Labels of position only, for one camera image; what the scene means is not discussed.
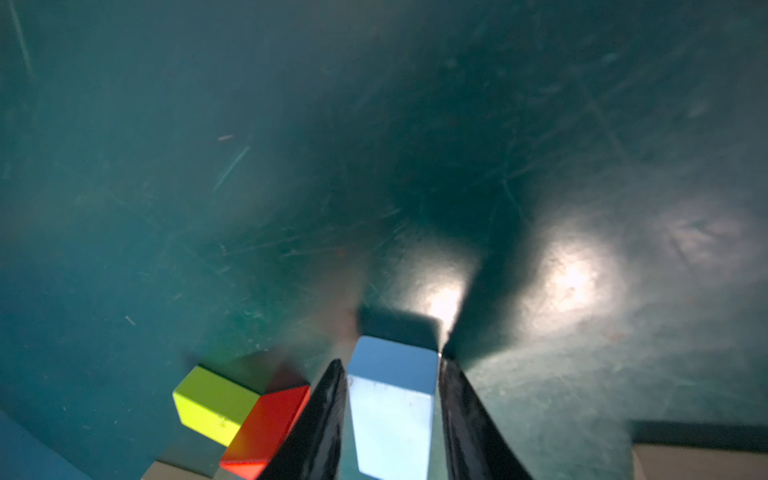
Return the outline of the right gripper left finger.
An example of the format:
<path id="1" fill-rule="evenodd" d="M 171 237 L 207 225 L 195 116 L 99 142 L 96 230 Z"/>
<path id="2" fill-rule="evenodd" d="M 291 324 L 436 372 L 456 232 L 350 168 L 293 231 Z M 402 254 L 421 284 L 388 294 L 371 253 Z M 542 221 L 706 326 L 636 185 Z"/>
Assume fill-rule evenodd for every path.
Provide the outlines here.
<path id="1" fill-rule="evenodd" d="M 335 359 L 259 479 L 337 479 L 347 392 L 346 371 Z"/>

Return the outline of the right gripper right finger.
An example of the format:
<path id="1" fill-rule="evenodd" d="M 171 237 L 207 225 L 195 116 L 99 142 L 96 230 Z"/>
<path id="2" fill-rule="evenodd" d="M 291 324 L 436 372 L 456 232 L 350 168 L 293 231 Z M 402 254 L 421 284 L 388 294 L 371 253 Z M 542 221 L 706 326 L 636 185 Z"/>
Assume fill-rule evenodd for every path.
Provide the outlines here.
<path id="1" fill-rule="evenodd" d="M 450 358 L 440 361 L 438 388 L 450 479 L 532 479 Z"/>

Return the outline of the light blue block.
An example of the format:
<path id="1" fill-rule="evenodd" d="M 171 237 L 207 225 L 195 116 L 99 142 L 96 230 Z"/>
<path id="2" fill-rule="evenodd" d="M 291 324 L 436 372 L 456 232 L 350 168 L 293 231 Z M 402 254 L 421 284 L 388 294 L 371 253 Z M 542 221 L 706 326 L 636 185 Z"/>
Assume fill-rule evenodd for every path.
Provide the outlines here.
<path id="1" fill-rule="evenodd" d="M 376 479 L 428 477 L 438 353 L 363 336 L 347 370 L 359 471 Z"/>

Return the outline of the lime green rectangular block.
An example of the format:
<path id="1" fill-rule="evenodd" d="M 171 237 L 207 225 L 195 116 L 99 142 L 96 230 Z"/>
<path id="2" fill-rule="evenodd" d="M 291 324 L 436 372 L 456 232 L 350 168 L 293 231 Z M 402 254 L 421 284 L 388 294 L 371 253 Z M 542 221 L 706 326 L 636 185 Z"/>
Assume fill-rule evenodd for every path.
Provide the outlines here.
<path id="1" fill-rule="evenodd" d="M 196 366 L 174 389 L 172 397 L 184 426 L 228 447 L 260 395 Z"/>

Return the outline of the natural wood block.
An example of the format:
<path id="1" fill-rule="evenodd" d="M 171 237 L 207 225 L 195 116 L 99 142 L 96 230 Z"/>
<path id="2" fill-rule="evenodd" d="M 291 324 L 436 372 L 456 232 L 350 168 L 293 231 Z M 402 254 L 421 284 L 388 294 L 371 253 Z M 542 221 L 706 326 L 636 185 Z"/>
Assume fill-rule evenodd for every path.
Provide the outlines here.
<path id="1" fill-rule="evenodd" d="M 690 447 L 636 444 L 634 479 L 767 480 L 767 454 Z"/>
<path id="2" fill-rule="evenodd" d="M 212 477 L 156 460 L 142 474 L 141 480 L 212 480 Z"/>

